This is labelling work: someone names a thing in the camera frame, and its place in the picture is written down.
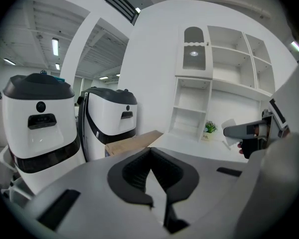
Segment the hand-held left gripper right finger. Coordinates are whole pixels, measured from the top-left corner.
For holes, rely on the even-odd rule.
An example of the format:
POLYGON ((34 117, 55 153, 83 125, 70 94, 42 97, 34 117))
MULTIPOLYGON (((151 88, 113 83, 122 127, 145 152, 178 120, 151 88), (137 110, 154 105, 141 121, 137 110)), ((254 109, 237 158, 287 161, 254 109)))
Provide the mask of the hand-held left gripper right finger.
POLYGON ((152 239, 233 239, 243 205, 234 197, 246 163, 208 159, 164 148, 150 149, 153 170, 166 190, 165 221, 152 239))

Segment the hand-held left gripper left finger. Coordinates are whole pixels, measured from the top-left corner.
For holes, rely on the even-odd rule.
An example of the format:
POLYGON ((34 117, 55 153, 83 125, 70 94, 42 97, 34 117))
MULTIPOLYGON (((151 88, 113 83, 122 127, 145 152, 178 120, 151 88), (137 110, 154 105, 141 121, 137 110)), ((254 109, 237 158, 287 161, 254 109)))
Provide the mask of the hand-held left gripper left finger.
POLYGON ((25 212, 39 221, 66 190, 79 193, 53 230, 65 239, 160 239, 162 226, 146 205, 123 201, 108 185, 108 172, 135 151, 84 163, 41 190, 25 212))

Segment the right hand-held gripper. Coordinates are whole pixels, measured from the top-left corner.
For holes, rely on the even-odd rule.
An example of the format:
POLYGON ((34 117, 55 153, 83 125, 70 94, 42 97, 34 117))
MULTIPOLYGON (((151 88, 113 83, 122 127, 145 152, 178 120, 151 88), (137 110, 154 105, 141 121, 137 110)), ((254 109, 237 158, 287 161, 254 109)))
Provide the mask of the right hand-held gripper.
POLYGON ((242 139, 241 151, 246 159, 253 152, 268 148, 289 132, 287 121, 273 98, 269 100, 269 107, 263 110, 260 120, 228 126, 223 130, 226 137, 242 139))

